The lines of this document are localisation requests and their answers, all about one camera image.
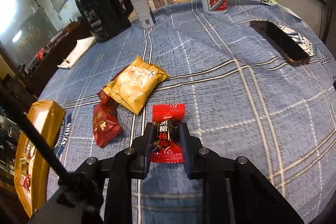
black electric kettle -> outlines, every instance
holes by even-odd
[[[131,26],[128,16],[133,11],[130,0],[75,0],[82,16],[91,26],[98,42],[105,42]]]

silver bolt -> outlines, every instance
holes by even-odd
[[[246,164],[247,163],[247,158],[246,157],[239,157],[238,158],[238,162],[240,164]]]
[[[209,149],[205,148],[205,147],[202,147],[198,150],[198,152],[201,154],[201,155],[206,155],[207,153],[209,153]]]
[[[95,162],[96,162],[96,158],[95,157],[90,157],[90,158],[88,158],[87,160],[86,160],[86,163],[88,164],[88,165],[92,165],[92,164],[94,164]]]
[[[132,155],[134,152],[135,152],[134,148],[129,147],[129,148],[125,149],[125,154],[126,155]]]

black rod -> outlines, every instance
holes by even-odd
[[[61,162],[55,156],[53,150],[49,147],[44,138],[38,133],[36,128],[31,124],[21,108],[7,94],[6,90],[0,86],[0,103],[2,107],[15,119],[22,131],[27,135],[42,157],[59,176],[63,183],[71,183],[72,178]]]

smartphone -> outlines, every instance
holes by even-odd
[[[259,32],[292,66],[308,63],[309,55],[291,36],[268,20],[254,20],[250,26]]]

blue tablecloth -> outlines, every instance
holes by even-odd
[[[132,24],[95,44],[71,70],[59,69],[40,99],[72,112],[61,162],[75,170],[90,156],[114,156],[143,133],[152,105],[184,103],[184,121],[203,146],[231,159],[248,157],[308,223],[325,208],[336,184],[335,59],[293,15],[252,0],[228,1],[228,12],[218,15],[205,14],[200,0],[162,8],[152,29]],[[308,38],[315,52],[309,64],[287,64],[249,26],[253,19],[283,23]],[[92,134],[95,94],[136,55],[170,77],[140,115],[117,107],[124,132],[101,149]],[[57,188],[51,170],[47,197]],[[188,180],[181,164],[151,164],[146,180],[132,181],[133,222],[200,223],[201,196],[201,182]]]

